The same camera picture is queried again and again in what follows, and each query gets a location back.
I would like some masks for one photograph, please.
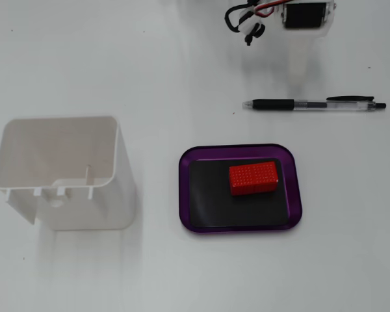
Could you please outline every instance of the black mat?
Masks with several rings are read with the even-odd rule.
[[[274,161],[275,192],[233,197],[229,167]],[[193,161],[189,165],[190,223],[195,228],[280,226],[288,222],[281,164],[277,159]]]

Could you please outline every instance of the white plastic box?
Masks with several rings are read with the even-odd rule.
[[[122,229],[136,192],[125,145],[110,116],[16,119],[0,147],[0,190],[30,223],[51,229]]]

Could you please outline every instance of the red lego brick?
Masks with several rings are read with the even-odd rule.
[[[229,185],[233,196],[274,192],[278,182],[274,161],[229,167]]]

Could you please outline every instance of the pen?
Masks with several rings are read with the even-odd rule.
[[[374,102],[372,96],[338,96],[326,101],[295,101],[294,99],[255,99],[242,104],[256,111],[376,111],[386,108],[385,103]]]

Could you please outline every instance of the red wire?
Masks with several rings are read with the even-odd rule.
[[[262,5],[257,5],[254,8],[254,12],[259,13],[259,11],[264,9],[264,8],[275,7],[276,5],[282,5],[284,3],[291,2],[291,1],[293,1],[293,0],[278,0],[278,1],[270,2],[270,3],[264,3]]]
[[[274,12],[274,8],[272,8],[272,10],[267,14],[256,12],[255,15],[260,16],[261,18],[268,18],[270,15],[273,14],[273,12]]]

